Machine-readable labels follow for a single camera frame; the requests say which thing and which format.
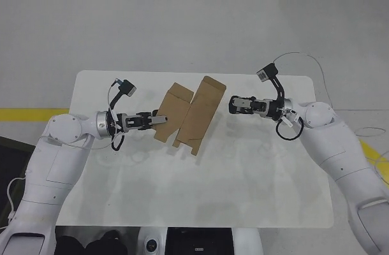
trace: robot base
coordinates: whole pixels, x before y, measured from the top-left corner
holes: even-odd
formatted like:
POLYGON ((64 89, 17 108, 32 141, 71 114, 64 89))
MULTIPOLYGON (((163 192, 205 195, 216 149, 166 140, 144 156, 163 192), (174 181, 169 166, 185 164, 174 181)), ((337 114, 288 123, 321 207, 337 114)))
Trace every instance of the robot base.
POLYGON ((136 245, 136 255, 263 255, 256 228, 142 227, 136 245))

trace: black base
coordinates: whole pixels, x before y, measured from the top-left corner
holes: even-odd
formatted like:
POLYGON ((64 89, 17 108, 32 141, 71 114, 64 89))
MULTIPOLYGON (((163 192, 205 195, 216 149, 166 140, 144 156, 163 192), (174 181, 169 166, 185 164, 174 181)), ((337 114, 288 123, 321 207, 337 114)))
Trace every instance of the black base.
POLYGON ((234 255, 231 228, 168 228, 165 255, 234 255))

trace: black cable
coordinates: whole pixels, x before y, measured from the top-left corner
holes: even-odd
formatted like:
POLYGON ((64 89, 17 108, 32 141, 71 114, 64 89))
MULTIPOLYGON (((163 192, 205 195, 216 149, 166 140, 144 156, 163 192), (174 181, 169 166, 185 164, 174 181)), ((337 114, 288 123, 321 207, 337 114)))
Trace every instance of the black cable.
POLYGON ((275 131, 277 132, 277 135, 279 137, 281 137, 282 139, 284 139, 286 141, 293 141, 293 140, 297 139, 302 134, 302 130, 304 130, 304 121, 302 120, 301 117, 299 117, 299 119, 298 119, 298 121, 301 123, 301 129, 299 129, 299 133, 295 137, 293 137, 293 138, 283 137, 282 134, 279 133, 278 127, 279 127, 279 125, 281 124, 282 121, 283 121, 282 119, 279 119, 278 123, 277 123, 277 126, 275 127, 275 131))
POLYGON ((118 146, 116 146, 116 147, 115 147, 115 145, 114 145, 114 141, 112 141, 112 143, 111 143, 111 148, 112 148, 114 151, 118 151, 118 150, 121 148, 122 143, 124 142, 124 138, 125 138, 125 136, 122 134, 121 141, 119 142, 118 146))

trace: cardboard box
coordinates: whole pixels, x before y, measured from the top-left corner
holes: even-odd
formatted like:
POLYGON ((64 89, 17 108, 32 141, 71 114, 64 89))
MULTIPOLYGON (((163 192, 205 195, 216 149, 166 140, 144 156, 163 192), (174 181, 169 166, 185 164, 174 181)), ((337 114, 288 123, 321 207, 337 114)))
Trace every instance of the cardboard box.
POLYGON ((156 126, 155 139, 166 142, 180 128, 173 146, 185 143, 192 147, 191 153, 196 156, 225 91, 224 84, 205 76, 189 104, 193 92, 179 84, 173 84, 158 111, 158 115, 166 115, 168 121, 156 126))

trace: cardboard flap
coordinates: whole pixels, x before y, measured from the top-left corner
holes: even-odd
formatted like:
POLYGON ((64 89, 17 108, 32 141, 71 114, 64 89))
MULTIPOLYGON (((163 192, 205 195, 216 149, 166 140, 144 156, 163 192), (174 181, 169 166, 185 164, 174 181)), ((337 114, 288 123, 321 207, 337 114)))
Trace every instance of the cardboard flap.
POLYGON ((153 127, 156 130, 155 139, 166 143, 168 137, 181 127, 193 94, 193 91, 177 83, 172 85, 158 110, 158 115, 165 115, 168 121, 153 127))

